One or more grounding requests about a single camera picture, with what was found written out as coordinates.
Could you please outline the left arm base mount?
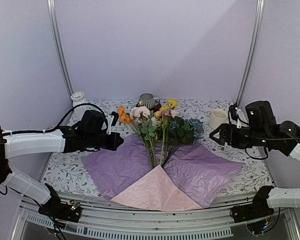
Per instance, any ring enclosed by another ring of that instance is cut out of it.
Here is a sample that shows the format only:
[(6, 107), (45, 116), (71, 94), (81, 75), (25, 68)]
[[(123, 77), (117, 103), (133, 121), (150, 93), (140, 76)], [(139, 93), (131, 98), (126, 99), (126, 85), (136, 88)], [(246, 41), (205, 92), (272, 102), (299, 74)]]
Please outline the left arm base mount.
[(70, 200), (66, 203), (52, 200), (41, 205), (38, 213), (52, 219), (78, 223), (81, 218), (82, 208), (81, 203), (75, 200)]

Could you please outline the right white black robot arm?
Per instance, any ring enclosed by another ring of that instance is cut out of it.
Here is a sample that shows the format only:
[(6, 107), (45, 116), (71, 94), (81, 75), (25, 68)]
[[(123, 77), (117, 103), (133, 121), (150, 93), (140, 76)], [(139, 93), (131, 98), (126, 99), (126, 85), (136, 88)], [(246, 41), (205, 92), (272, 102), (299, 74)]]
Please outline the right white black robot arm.
[[(278, 124), (269, 101), (260, 100), (245, 107), (248, 122), (245, 126), (222, 123), (209, 134), (219, 145), (229, 145), (247, 150), (262, 147), (267, 155), (271, 150), (279, 151), (300, 162), (300, 127), (290, 120)], [(263, 186), (255, 194), (248, 213), (259, 218), (274, 208), (300, 208), (300, 188)]]

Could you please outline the white ribbed vase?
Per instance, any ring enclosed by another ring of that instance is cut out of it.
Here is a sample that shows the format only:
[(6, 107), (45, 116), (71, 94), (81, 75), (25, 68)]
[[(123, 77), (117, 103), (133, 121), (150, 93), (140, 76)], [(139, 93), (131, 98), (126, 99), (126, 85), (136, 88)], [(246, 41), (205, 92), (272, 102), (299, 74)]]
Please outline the white ribbed vase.
[(82, 104), (87, 103), (87, 101), (85, 99), (85, 93), (83, 91), (78, 91), (78, 92), (73, 93), (70, 96), (70, 98), (72, 100), (72, 106), (73, 107), (76, 107), (76, 106), (80, 105), (79, 107), (76, 107), (74, 109), (76, 117), (80, 121), (82, 119), (85, 111), (89, 109), (89, 107), (87, 105), (82, 105)]

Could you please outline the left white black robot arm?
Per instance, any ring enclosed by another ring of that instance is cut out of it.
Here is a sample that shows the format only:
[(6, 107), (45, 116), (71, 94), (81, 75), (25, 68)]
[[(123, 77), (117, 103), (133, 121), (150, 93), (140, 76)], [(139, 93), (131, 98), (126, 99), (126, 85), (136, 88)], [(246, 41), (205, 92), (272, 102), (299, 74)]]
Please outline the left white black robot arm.
[(41, 153), (116, 151), (124, 142), (118, 132), (112, 131), (118, 118), (115, 112), (105, 116), (99, 111), (87, 110), (72, 126), (20, 131), (4, 131), (0, 126), (0, 185), (37, 201), (53, 217), (60, 217), (65, 210), (56, 191), (10, 167), (9, 159)]

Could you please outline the mixed flower bouquet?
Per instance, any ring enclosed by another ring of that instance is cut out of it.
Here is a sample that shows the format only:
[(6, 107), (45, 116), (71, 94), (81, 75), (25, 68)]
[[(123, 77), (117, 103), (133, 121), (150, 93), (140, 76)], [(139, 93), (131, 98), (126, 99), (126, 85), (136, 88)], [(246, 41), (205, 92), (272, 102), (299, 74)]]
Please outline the mixed flower bouquet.
[(117, 109), (119, 122), (130, 125), (142, 141), (152, 168), (164, 168), (179, 147), (199, 140), (186, 119), (179, 116), (177, 105), (176, 100), (169, 98), (156, 112), (138, 104), (130, 112), (123, 106)]

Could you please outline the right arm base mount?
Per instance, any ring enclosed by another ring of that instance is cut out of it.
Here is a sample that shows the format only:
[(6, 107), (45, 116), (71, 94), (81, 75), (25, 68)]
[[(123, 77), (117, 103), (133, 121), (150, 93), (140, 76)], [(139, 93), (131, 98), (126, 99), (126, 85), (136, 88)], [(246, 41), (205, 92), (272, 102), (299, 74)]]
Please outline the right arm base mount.
[(275, 210), (273, 208), (253, 202), (244, 205), (235, 205), (229, 211), (229, 215), (233, 218), (235, 223), (264, 218), (274, 213)]

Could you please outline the purple wrapping paper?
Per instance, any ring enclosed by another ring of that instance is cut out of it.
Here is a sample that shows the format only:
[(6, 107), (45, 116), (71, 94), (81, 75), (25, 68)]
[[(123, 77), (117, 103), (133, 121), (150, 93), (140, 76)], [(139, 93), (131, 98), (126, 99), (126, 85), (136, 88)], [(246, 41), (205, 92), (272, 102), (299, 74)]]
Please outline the purple wrapping paper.
[[(101, 195), (110, 200), (154, 168), (135, 134), (116, 150), (100, 150), (82, 159)], [(162, 167), (172, 182), (201, 208), (207, 208), (220, 189), (243, 167), (208, 151), (202, 144), (181, 146)]]

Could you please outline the pink wrapping paper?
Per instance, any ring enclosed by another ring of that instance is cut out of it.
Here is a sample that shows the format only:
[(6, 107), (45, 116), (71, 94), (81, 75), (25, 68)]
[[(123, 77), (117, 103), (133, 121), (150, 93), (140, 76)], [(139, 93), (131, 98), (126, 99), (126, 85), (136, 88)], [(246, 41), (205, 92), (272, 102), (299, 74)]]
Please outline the pink wrapping paper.
[(180, 212), (201, 208), (172, 182), (159, 165), (111, 201), (148, 211)]

